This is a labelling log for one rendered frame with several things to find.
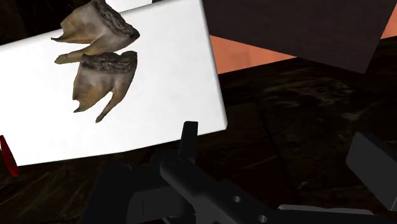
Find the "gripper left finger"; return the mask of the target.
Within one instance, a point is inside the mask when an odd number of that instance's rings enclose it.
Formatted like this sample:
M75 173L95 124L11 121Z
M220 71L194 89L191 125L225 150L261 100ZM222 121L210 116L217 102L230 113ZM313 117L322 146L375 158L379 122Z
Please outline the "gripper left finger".
M104 166L83 224L276 224L274 210L196 166L197 129L197 122L186 121L178 151L154 155L147 167Z

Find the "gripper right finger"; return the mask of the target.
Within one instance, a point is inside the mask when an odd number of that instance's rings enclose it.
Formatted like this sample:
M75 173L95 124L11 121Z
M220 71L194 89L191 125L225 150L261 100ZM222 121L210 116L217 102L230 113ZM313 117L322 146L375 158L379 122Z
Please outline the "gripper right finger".
M357 132L346 164L387 210L397 212L397 149L370 132Z

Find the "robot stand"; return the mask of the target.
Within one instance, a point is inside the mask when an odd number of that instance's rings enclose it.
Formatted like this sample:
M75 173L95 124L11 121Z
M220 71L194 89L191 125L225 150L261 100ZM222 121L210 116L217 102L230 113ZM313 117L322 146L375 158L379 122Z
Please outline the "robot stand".
M364 73L397 0L202 0L209 33Z

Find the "brown tooth-shaped figure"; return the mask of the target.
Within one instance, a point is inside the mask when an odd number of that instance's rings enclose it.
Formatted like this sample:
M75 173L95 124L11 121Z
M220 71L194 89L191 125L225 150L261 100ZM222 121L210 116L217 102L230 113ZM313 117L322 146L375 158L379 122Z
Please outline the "brown tooth-shaped figure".
M59 55L56 64L78 62L82 55L97 55L121 50L140 37L140 33L105 0L91 0L73 10L60 26L63 34L54 41L60 43L87 44L88 46Z
M137 69L137 52L102 53L100 55L82 55L78 73L73 83L72 100L78 101L76 113L94 106L108 93L112 97L97 116L102 119L126 96Z

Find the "white table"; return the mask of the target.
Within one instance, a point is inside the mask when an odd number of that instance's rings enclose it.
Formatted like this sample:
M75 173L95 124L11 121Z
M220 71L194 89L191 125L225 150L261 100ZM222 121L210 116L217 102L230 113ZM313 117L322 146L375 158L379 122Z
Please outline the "white table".
M78 65L55 63L78 44L58 43L61 30L0 46L0 135L19 166L92 157L178 140L186 121L198 133L225 130L202 0L146 6L112 1L139 32L136 75L125 98L101 122L105 97L84 112L72 99Z

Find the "red curved object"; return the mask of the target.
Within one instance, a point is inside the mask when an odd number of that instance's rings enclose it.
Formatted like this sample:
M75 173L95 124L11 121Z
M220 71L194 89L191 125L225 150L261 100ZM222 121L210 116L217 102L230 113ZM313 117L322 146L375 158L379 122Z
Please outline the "red curved object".
M18 165L3 135L0 135L0 151L7 169L13 177L17 177L19 175Z

